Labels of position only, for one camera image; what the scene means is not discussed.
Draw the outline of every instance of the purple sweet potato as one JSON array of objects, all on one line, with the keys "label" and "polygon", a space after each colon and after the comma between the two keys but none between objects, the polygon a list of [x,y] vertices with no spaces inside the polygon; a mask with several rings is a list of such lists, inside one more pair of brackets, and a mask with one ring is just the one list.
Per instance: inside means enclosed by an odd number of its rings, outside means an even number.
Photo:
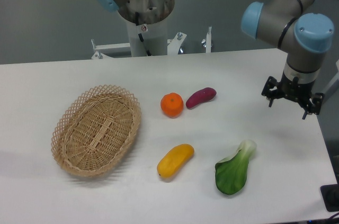
[{"label": "purple sweet potato", "polygon": [[186,101],[186,107],[188,109],[192,109],[201,103],[210,101],[216,95],[217,91],[210,87],[199,90],[189,97],[189,99]]}]

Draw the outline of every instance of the wicker basket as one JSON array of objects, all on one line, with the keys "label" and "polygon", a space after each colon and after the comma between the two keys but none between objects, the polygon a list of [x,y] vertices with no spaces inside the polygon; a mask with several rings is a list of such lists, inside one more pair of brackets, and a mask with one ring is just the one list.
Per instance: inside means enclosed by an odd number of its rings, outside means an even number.
[{"label": "wicker basket", "polygon": [[134,141],[140,125],[138,100],[118,86],[83,93],[60,119],[52,153],[61,168],[83,177],[112,169]]}]

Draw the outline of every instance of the table surface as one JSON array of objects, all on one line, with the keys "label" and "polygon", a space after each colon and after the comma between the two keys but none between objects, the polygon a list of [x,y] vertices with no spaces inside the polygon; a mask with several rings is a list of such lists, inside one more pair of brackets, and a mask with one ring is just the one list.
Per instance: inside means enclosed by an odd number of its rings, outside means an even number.
[{"label": "table surface", "polygon": [[[280,79],[276,49],[0,66],[0,223],[272,223],[320,219],[320,186],[336,183],[314,115],[296,103],[268,107],[261,90]],[[91,87],[119,85],[138,98],[136,142],[108,176],[76,178],[51,154],[68,107]],[[170,92],[184,101],[213,87],[217,97],[176,119],[162,114]],[[244,139],[257,143],[245,187],[225,196],[214,165]],[[171,182],[156,171],[174,146],[194,157]]]}]

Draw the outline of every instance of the green leaf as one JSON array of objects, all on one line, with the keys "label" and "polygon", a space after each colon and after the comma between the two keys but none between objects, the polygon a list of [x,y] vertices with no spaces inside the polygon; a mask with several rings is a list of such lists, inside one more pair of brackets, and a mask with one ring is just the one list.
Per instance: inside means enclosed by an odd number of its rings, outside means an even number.
[{"label": "green leaf", "polygon": [[254,154],[256,143],[252,140],[241,142],[236,152],[216,163],[216,186],[227,195],[240,191],[247,180],[250,157]]}]

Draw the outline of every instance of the gray floor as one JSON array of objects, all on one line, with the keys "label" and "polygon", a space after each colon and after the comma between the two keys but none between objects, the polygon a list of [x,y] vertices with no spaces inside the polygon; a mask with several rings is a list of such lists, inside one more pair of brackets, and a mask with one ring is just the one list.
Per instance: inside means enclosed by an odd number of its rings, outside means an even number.
[{"label": "gray floor", "polygon": [[[201,40],[212,25],[213,51],[270,48],[240,31],[244,10],[254,1],[176,0],[168,23],[169,37],[188,34],[185,51],[202,52]],[[330,17],[339,29],[339,0],[317,0],[307,11]],[[96,44],[128,42],[117,14],[102,9],[96,0],[0,0],[0,64],[90,59],[91,39]],[[336,74],[339,34],[334,37],[315,91]],[[319,123],[330,155],[339,155],[339,92],[323,106]]]}]

